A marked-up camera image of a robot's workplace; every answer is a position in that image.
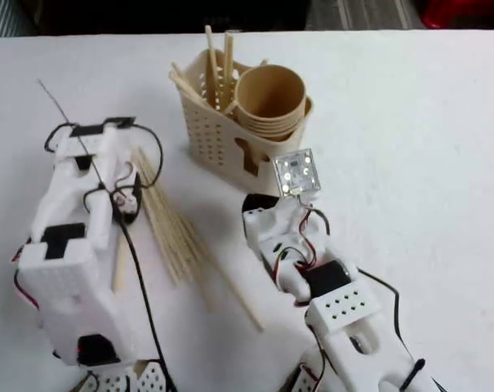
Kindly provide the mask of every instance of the red object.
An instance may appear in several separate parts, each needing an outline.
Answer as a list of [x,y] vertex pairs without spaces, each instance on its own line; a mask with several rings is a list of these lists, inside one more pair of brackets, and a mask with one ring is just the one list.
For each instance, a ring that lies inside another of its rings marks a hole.
[[448,29],[457,18],[494,18],[494,0],[430,0],[422,20],[429,29]]

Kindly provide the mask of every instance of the bundle of chopsticks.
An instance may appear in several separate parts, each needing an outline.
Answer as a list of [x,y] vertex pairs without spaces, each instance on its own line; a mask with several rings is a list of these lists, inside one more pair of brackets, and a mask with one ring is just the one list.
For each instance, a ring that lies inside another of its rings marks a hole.
[[[214,99],[209,97],[211,106],[223,112],[229,114],[234,108],[233,100],[233,86],[234,86],[234,37],[230,33],[225,33],[225,49],[223,60],[223,74],[220,78],[220,71],[218,70],[216,49],[214,49],[214,43],[212,42],[212,29],[211,26],[205,26],[205,34],[207,35],[208,54],[211,66],[211,83],[214,87],[215,96]],[[203,99],[193,88],[190,86],[187,77],[176,63],[172,63],[174,69],[173,81],[176,85],[183,90],[188,96],[200,104],[209,105],[209,103]]]
[[[141,149],[135,150],[132,161],[142,181],[150,183],[154,178],[154,170],[145,153]],[[176,285],[182,280],[195,281],[200,288],[207,310],[212,311],[213,306],[204,287],[204,270],[208,265],[214,267],[246,310],[256,328],[262,331],[263,326],[259,318],[241,295],[234,281],[209,252],[193,225],[171,206],[161,187],[157,185],[143,189],[143,202],[154,238],[162,253],[162,261],[172,282]]]

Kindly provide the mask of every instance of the plastic basket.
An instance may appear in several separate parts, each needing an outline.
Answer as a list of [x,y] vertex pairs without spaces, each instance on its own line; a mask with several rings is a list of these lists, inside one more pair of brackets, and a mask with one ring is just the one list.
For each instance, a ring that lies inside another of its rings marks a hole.
[[[216,59],[221,78],[221,51],[216,50]],[[246,65],[234,62],[232,90],[239,76],[247,69],[249,67]],[[237,124],[234,113],[227,116],[219,111],[222,105],[227,106],[229,102],[220,102],[215,98],[208,50],[202,51],[183,72],[187,82],[209,104],[195,100],[177,86],[192,157],[208,170],[249,192],[278,195],[272,159],[299,149],[306,120],[312,110],[312,100],[307,97],[305,117],[288,139],[266,140]]]

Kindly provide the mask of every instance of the white plastic bracket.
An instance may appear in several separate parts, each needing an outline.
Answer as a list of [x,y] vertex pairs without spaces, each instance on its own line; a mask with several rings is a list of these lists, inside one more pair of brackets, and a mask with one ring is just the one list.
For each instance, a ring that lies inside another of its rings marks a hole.
[[314,298],[306,323],[320,335],[335,332],[381,309],[367,283],[356,280],[333,292]]

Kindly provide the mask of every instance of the paper cup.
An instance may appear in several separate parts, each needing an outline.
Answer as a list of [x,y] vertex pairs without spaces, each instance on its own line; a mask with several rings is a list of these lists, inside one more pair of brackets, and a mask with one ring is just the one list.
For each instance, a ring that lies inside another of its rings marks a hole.
[[238,121],[248,129],[281,131],[305,115],[306,90],[300,76],[280,65],[251,68],[234,89]]

